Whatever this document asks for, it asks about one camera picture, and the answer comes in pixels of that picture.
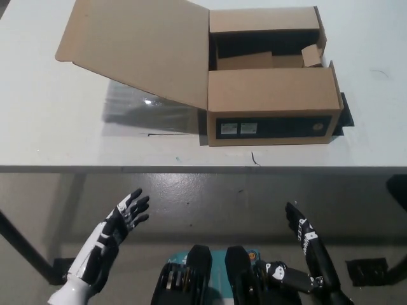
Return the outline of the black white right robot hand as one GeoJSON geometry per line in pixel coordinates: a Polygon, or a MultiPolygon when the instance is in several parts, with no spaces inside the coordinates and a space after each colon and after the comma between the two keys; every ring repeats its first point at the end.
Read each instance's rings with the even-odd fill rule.
{"type": "Polygon", "coordinates": [[[302,272],[283,262],[257,261],[255,272],[264,287],[280,286],[306,294],[331,295],[341,284],[326,247],[310,221],[292,204],[285,207],[289,228],[300,243],[308,266],[302,272]]]}

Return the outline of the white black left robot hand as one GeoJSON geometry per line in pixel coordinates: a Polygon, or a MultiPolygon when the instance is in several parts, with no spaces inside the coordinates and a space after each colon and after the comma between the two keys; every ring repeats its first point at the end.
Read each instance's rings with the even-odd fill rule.
{"type": "Polygon", "coordinates": [[[107,283],[120,245],[149,215],[149,196],[138,188],[122,199],[92,231],[74,258],[66,282],[48,299],[48,304],[88,304],[107,283]]]}

